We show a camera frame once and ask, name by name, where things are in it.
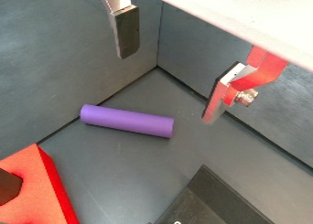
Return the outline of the silver red gripper right finger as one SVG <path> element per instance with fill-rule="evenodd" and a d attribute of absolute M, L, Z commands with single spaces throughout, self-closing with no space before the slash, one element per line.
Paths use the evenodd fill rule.
<path fill-rule="evenodd" d="M 284 59 L 252 46 L 246 63 L 236 62 L 216 78 L 201 116 L 204 123 L 212 124 L 236 102 L 250 106 L 258 96 L 255 88 L 275 81 L 286 66 Z"/>

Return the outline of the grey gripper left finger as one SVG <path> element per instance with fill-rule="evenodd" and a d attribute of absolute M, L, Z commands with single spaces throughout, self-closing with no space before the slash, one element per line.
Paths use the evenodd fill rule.
<path fill-rule="evenodd" d="M 139 8 L 131 0 L 101 0 L 113 31 L 117 57 L 125 59 L 139 49 Z"/>

